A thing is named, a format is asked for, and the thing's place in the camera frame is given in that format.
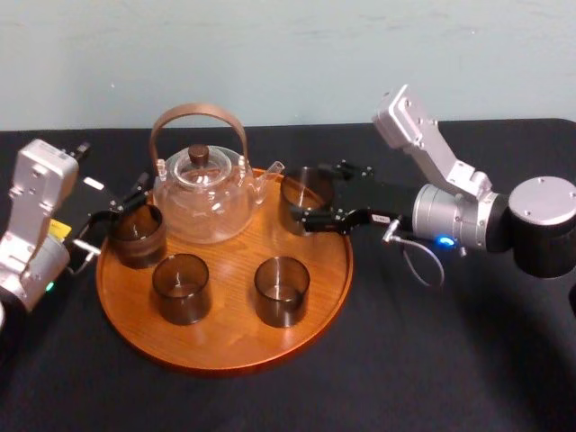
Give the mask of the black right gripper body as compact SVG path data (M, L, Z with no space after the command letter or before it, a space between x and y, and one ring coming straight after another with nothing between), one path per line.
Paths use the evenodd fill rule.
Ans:
M420 188L355 177L337 184L333 201L336 230L400 221L400 230L413 230L412 216Z

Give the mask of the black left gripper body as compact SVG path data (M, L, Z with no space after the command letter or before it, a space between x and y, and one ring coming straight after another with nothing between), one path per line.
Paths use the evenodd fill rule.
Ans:
M53 219L70 228L64 241L83 238L90 217L98 212L111 212L110 201L118 199L103 184L91 177L78 179L71 194L56 211Z

